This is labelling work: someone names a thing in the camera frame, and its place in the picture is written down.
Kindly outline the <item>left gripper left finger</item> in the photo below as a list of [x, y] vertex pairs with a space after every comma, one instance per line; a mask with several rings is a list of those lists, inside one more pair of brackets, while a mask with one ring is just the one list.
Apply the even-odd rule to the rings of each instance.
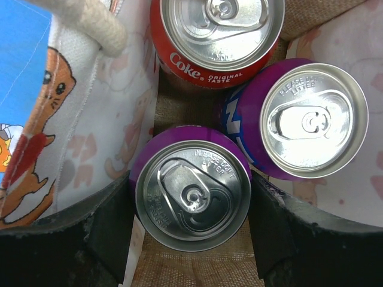
[[118, 286], [133, 218], [123, 175], [54, 215], [1, 230], [1, 286]]

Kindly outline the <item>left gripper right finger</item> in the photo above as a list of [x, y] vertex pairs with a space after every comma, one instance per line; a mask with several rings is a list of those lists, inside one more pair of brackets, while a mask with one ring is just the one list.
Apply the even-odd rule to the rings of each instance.
[[250, 232], [266, 286], [382, 286], [382, 228], [320, 210], [251, 182]]

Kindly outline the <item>red coke can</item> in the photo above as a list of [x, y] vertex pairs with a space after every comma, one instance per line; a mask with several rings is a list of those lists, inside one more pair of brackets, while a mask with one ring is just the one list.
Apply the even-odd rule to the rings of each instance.
[[285, 2], [152, 1], [150, 28], [162, 69], [224, 89], [255, 76], [278, 46]]

